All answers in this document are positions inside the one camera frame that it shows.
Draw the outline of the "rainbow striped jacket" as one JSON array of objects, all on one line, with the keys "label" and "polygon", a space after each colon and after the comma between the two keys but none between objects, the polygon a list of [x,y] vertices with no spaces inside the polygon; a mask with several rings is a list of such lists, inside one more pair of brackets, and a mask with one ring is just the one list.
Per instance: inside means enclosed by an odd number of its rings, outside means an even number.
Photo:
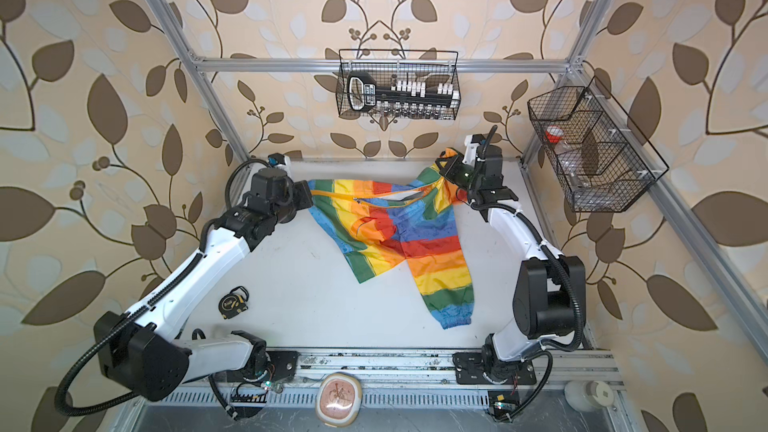
[{"label": "rainbow striped jacket", "polygon": [[314,179],[310,213],[364,283],[405,263],[431,316],[443,329],[469,325],[475,297],[454,205],[466,197],[438,166],[406,185]]}]

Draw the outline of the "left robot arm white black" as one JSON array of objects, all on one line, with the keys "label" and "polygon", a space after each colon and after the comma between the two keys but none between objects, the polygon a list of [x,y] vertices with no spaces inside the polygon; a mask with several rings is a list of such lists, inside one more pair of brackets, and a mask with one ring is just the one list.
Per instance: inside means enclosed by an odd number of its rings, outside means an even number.
[{"label": "left robot arm white black", "polygon": [[[271,367],[265,340],[242,330],[221,338],[183,340],[180,333],[198,304],[238,262],[280,224],[312,206],[307,182],[295,182],[290,165],[259,160],[241,201],[208,221],[198,248],[157,288],[124,313],[104,314],[94,326],[95,343],[59,383],[53,404],[68,417],[95,414],[136,397],[152,402],[187,382],[234,371],[261,382]],[[97,359],[102,374],[127,393],[90,405],[68,397],[77,375]]]}]

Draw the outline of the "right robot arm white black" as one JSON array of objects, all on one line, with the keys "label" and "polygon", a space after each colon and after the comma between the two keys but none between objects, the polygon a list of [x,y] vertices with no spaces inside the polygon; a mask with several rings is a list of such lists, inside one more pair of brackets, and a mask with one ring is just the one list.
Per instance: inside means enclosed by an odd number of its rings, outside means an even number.
[{"label": "right robot arm white black", "polygon": [[481,349],[484,378],[499,384],[546,351],[578,350],[586,325],[583,262],[564,255],[524,214],[518,196],[504,184],[503,162],[501,149],[480,134],[466,137],[464,152],[444,153],[435,161],[440,175],[466,194],[468,206],[520,259],[513,318]]}]

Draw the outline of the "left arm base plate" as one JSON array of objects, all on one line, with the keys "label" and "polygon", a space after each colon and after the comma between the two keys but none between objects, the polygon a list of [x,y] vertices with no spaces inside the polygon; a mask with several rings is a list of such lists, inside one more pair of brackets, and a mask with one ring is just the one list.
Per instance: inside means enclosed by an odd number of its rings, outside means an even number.
[{"label": "left arm base plate", "polygon": [[258,352],[245,367],[216,374],[216,380],[224,383],[262,384],[288,380],[295,376],[299,353],[295,350],[267,350]]}]

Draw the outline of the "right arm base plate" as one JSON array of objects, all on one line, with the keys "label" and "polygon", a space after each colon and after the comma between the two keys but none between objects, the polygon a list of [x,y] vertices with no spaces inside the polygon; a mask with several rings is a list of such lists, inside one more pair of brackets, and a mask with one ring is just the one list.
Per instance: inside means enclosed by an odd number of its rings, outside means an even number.
[{"label": "right arm base plate", "polygon": [[531,361],[504,362],[486,359],[481,352],[457,352],[452,356],[455,380],[459,385],[536,385]]}]

